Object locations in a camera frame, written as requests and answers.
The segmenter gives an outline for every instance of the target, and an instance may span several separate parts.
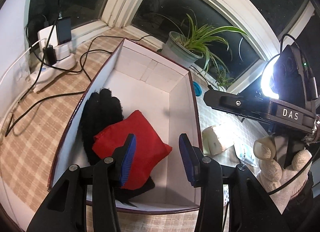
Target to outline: light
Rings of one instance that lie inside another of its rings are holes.
[[[277,62],[279,56],[273,58],[271,61],[268,62],[266,67],[263,70],[262,77],[261,77],[261,89],[265,96],[279,99],[279,95],[274,93],[270,87],[270,79],[273,76],[273,66]]]

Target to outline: hand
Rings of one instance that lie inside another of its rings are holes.
[[[294,156],[290,166],[286,169],[281,168],[281,166],[273,159],[276,152],[276,146],[274,145],[271,136],[256,140],[253,145],[253,152],[259,159],[259,167],[261,169],[257,175],[257,179],[266,192],[275,190],[290,180],[311,158],[311,154],[308,150],[301,150]],[[286,208],[289,200],[298,195],[305,185],[310,166],[311,164],[292,183],[277,193],[270,195],[281,214]]]

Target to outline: red fabric pouch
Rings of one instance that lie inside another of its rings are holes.
[[[122,188],[134,190],[145,184],[154,166],[172,151],[172,147],[161,141],[148,120],[136,110],[127,119],[98,133],[92,149],[100,158],[108,157],[115,148],[124,145],[129,133],[136,135],[137,145],[129,179]]]

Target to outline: box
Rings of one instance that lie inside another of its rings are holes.
[[[200,188],[187,180],[178,139],[186,133],[193,146],[202,149],[201,132],[188,69],[128,39],[124,39],[100,68],[73,112],[58,145],[48,188],[71,164],[89,166],[78,130],[85,102],[93,92],[109,88],[119,98],[124,118],[140,110],[172,152],[151,172],[156,187],[130,202],[136,207],[116,201],[118,211],[143,214],[172,214],[199,208]],[[92,187],[87,203],[91,204]]]

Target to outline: gray flower pot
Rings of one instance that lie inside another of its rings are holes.
[[[184,38],[183,35],[171,31],[169,38],[165,43],[161,54],[172,59],[185,68],[190,67],[196,60],[201,59],[202,55],[195,55],[186,48],[182,47],[179,43],[175,42],[178,37]]]

